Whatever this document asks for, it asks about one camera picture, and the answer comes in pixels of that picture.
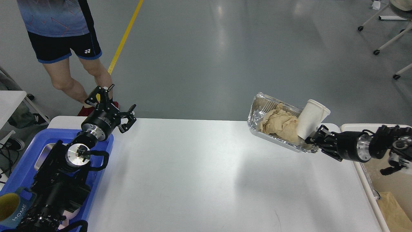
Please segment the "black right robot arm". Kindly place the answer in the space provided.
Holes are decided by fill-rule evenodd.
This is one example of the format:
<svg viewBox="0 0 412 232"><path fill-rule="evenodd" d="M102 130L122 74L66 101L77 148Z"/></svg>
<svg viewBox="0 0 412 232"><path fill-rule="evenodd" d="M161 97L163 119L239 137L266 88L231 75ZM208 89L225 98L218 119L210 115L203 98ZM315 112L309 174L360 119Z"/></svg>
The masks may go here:
<svg viewBox="0 0 412 232"><path fill-rule="evenodd" d="M375 132L362 131L331 132L325 125L306 138L306 144L319 147L324 154L335 160L351 160L366 163L381 160L389 153L389 167L381 169L382 175L398 171L411 174L412 141L411 128L399 125L381 125Z"/></svg>

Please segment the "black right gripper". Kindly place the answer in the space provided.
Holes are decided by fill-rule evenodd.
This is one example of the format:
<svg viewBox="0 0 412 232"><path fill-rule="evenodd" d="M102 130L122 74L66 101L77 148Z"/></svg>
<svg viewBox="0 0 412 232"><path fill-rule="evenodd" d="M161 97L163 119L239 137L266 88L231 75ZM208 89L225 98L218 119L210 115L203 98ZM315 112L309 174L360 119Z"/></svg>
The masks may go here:
<svg viewBox="0 0 412 232"><path fill-rule="evenodd" d="M321 125L317 131L304 140L306 144L315 145L322 153L337 161L351 160L356 162L371 160L372 156L369 152L371 141L372 136L366 132L345 131L337 134L334 131L329 131L325 125Z"/></svg>

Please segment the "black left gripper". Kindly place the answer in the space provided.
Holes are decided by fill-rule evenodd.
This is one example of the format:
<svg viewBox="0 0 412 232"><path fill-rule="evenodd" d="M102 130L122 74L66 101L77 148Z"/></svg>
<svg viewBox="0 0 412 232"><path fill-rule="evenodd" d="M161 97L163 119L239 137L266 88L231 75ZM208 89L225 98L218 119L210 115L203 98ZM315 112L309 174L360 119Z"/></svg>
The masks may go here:
<svg viewBox="0 0 412 232"><path fill-rule="evenodd" d="M110 110L111 102L109 93L115 85L109 88L97 86L89 94L84 103L94 107L94 110L81 124L81 129L97 138L97 141L105 141L118 126L121 133L127 132L137 121L133 104L128 111L120 112L119 110Z"/></svg>

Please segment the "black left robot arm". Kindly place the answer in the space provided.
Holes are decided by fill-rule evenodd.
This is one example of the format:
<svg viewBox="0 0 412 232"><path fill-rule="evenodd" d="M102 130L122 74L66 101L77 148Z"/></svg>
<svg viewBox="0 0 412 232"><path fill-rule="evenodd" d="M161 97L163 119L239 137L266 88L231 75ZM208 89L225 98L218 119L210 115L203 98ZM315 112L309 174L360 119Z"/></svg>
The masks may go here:
<svg viewBox="0 0 412 232"><path fill-rule="evenodd" d="M22 206L20 215L12 216L14 223L9 231L66 232L75 228L87 231L88 223L84 219L61 228L66 220L64 213L73 213L88 204L89 195L94 191L91 176L108 165L109 148L98 150L97 146L107 141L115 128L125 133L136 122L136 105L121 112L110 101L113 87L97 86L85 101L93 112L82 122L81 130L73 139L53 142L27 189L32 194L31 201Z"/></svg>

